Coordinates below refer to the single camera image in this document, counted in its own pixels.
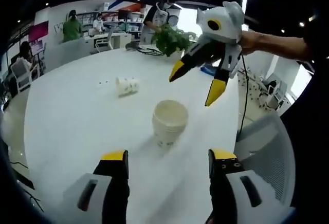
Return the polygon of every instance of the chair leg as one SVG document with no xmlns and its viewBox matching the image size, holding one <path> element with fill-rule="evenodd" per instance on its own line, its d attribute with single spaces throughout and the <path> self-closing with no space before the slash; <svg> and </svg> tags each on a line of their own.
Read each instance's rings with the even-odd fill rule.
<svg viewBox="0 0 329 224">
<path fill-rule="evenodd" d="M 97 51 L 100 53 L 101 51 L 99 50 L 99 47 L 97 44 L 95 44 L 95 47 L 96 47 Z"/>
</svg>

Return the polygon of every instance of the stacked paper cups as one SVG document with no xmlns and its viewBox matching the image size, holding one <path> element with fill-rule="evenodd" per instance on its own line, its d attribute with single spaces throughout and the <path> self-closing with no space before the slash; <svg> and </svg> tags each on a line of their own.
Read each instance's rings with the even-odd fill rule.
<svg viewBox="0 0 329 224">
<path fill-rule="evenodd" d="M 162 148 L 170 148 L 184 131 L 188 120 L 186 107 L 173 100 L 159 102 L 153 112 L 155 140 Z"/>
</svg>

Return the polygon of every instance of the black cable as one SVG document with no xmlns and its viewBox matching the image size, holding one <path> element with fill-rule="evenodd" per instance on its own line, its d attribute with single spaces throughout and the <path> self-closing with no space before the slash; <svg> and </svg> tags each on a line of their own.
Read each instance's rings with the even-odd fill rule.
<svg viewBox="0 0 329 224">
<path fill-rule="evenodd" d="M 248 100 L 248 90 L 249 90 L 249 77 L 248 77 L 248 74 L 247 74 L 247 68 L 246 68 L 246 64 L 245 64 L 245 58 L 243 57 L 243 55 L 242 55 L 242 63 L 243 63 L 243 67 L 245 68 L 245 74 L 246 74 L 246 80 L 247 80 L 247 92 L 246 92 L 245 110 L 243 111 L 243 116 L 242 116 L 241 128 L 240 128 L 239 136 L 241 135 L 242 127 L 243 127 L 243 121 L 245 120 L 245 116 L 246 116 L 247 100 Z"/>
<path fill-rule="evenodd" d="M 24 190 L 24 192 L 26 192 L 28 195 L 30 195 L 30 197 L 34 198 L 37 201 L 40 201 L 40 199 L 33 197 L 33 195 L 31 193 L 29 193 L 27 190 L 25 190 L 24 188 L 22 188 L 22 189 Z"/>
<path fill-rule="evenodd" d="M 26 192 L 30 196 L 30 202 L 31 202 L 31 198 L 33 198 L 35 200 L 35 202 L 37 203 L 38 207 L 40 208 L 40 210 L 42 212 L 44 212 L 43 209 L 41 208 L 40 204 L 38 203 L 38 201 L 40 201 L 40 199 L 37 199 L 37 198 L 33 197 L 32 194 L 29 193 L 27 190 L 25 190 L 25 189 L 23 189 L 23 190 L 24 190 L 24 192 Z"/>
<path fill-rule="evenodd" d="M 29 169 L 27 166 L 25 166 L 24 164 L 21 164 L 20 162 L 10 162 L 11 164 L 19 164 L 23 167 L 25 167 L 26 169 Z"/>
</svg>

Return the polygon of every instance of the desk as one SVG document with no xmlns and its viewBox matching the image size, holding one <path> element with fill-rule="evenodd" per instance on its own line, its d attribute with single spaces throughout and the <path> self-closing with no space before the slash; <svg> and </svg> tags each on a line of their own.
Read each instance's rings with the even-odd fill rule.
<svg viewBox="0 0 329 224">
<path fill-rule="evenodd" d="M 97 34 L 92 37 L 85 36 L 84 39 L 86 43 L 89 44 L 90 51 L 95 51 L 95 43 L 98 39 L 107 38 L 108 33 Z M 116 33 L 114 32 L 111 36 L 111 44 L 114 49 L 124 48 L 125 45 L 132 41 L 132 35 L 124 32 Z"/>
<path fill-rule="evenodd" d="M 194 68 L 169 83 L 173 63 L 117 49 L 84 57 L 38 78 L 30 88 L 24 144 L 31 180 L 46 210 L 101 155 L 129 151 L 128 223 L 204 223 L 212 210 L 208 149 L 233 152 L 237 77 L 205 107 L 213 79 Z M 136 77 L 140 91 L 118 98 L 115 78 Z M 165 153 L 153 141 L 152 112 L 164 99 L 183 103 L 189 123 Z"/>
</svg>

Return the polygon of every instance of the person in green shirt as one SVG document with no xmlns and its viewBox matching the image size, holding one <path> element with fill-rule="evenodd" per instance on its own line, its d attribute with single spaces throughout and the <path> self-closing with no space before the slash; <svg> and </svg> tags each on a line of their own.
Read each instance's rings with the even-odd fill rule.
<svg viewBox="0 0 329 224">
<path fill-rule="evenodd" d="M 72 10 L 69 13 L 69 20 L 63 25 L 64 40 L 63 43 L 79 39 L 82 37 L 82 25 L 79 20 L 77 20 L 77 12 Z"/>
</svg>

